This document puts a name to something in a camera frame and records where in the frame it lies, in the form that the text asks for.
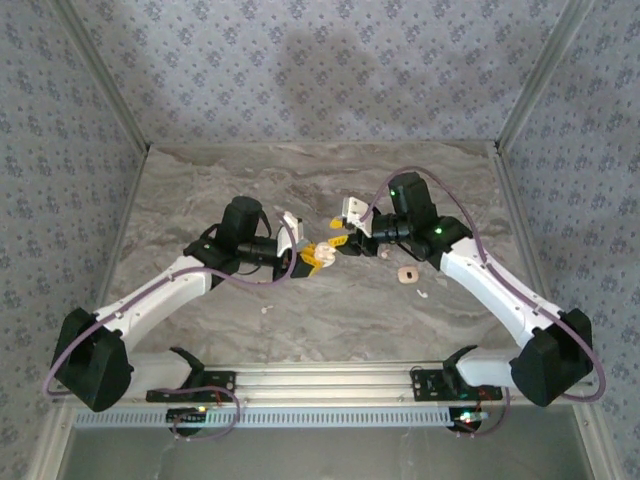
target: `black cable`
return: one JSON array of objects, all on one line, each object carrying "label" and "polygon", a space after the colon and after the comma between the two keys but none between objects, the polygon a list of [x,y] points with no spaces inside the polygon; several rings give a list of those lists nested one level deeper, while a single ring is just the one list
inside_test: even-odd
[{"label": "black cable", "polygon": [[200,238],[205,238],[205,239],[209,238],[209,235],[211,235],[215,230],[217,230],[219,226],[220,226],[219,223],[214,223],[209,228],[207,228],[204,232],[202,232],[202,235],[200,235]]},{"label": "black cable", "polygon": [[264,210],[260,211],[260,220],[262,220],[262,223],[264,223],[264,226],[267,229],[267,233],[269,234],[267,238],[271,238],[273,231],[271,230],[271,224],[269,223],[269,218],[267,217],[267,214],[264,213]]}]

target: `small white object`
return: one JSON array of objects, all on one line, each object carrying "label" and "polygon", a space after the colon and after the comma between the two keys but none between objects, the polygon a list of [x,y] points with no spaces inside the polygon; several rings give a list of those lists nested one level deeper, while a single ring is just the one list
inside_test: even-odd
[{"label": "small white object", "polygon": [[418,269],[416,267],[400,267],[398,269],[398,281],[405,285],[410,283],[416,283],[420,278]]},{"label": "small white object", "polygon": [[371,223],[373,215],[369,215],[363,222],[360,218],[365,214],[369,204],[358,200],[356,197],[345,197],[342,201],[342,217],[346,219],[348,224],[355,226],[369,238],[371,238]]},{"label": "small white object", "polygon": [[316,245],[316,249],[313,252],[313,258],[322,262],[322,268],[330,267],[333,262],[336,261],[336,249],[329,245],[327,242],[320,242]]},{"label": "small white object", "polygon": [[[304,230],[302,228],[302,222],[298,221],[298,218],[291,212],[284,212],[284,221],[291,228],[293,237],[296,241],[296,245],[304,238]],[[277,255],[281,257],[284,252],[291,248],[291,238],[284,227],[280,227],[278,230],[278,250]]]}]

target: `metal bracket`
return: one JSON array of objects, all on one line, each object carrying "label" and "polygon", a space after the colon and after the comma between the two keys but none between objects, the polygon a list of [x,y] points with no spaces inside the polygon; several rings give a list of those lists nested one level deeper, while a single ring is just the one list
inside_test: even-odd
[{"label": "metal bracket", "polygon": [[[222,387],[235,393],[236,389],[236,372],[232,371],[215,371],[206,370],[202,372],[202,382],[198,387]],[[147,392],[146,401],[148,403],[231,403],[232,400],[224,393],[216,392],[199,392],[185,394],[170,394],[149,390]]]},{"label": "metal bracket", "polygon": [[502,389],[499,387],[462,387],[454,392],[445,382],[444,373],[440,370],[423,370],[413,368],[411,389],[416,402],[452,402],[452,401],[490,401],[502,400]]}]

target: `wall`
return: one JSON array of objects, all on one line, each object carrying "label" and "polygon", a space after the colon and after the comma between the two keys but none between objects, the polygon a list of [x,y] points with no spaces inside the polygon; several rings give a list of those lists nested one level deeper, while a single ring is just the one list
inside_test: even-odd
[{"label": "wall", "polygon": [[74,0],[151,143],[496,138],[564,0]]},{"label": "wall", "polygon": [[95,303],[140,155],[46,2],[0,17],[0,478],[19,479],[61,320]]},{"label": "wall", "polygon": [[594,321],[609,414],[640,478],[640,7],[599,0],[509,151],[553,296]]}]

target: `metal frame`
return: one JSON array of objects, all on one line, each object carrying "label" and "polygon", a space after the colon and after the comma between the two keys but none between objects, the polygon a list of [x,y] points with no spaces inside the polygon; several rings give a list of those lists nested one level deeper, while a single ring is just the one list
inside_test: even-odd
[{"label": "metal frame", "polygon": [[[529,226],[525,222],[524,209],[516,195],[515,182],[508,162],[497,155],[493,145],[488,145],[490,161],[503,192],[514,235],[534,289],[549,295],[549,288],[541,275],[541,268],[535,250]],[[121,239],[126,229],[128,211],[133,203],[134,191],[127,208],[127,216],[121,226]],[[113,252],[115,259],[120,254],[120,242]],[[103,287],[106,293],[112,272],[109,272]],[[409,371],[415,366],[438,368],[440,362],[337,362],[337,363],[298,363],[298,364],[242,364],[218,365],[217,370],[237,372],[236,393],[244,406],[258,411],[301,411],[310,408],[360,409],[363,412],[385,408],[398,412],[415,411],[416,408],[440,409],[449,406],[468,405],[464,402],[440,402],[417,404],[413,401],[413,392]],[[572,393],[592,392],[594,386],[588,382],[579,384]],[[520,394],[512,392],[512,404],[529,405]],[[555,404],[570,404],[558,399]],[[142,397],[119,402],[118,409],[131,412],[149,411],[149,404]],[[88,410],[77,400],[68,399],[56,406],[47,417],[38,447],[27,476],[29,480],[56,479],[62,468],[64,451],[78,415],[86,415]],[[598,405],[574,406],[582,441],[589,457],[591,469],[597,480],[624,478],[622,467],[613,447],[611,433],[604,421],[602,408]]]}]

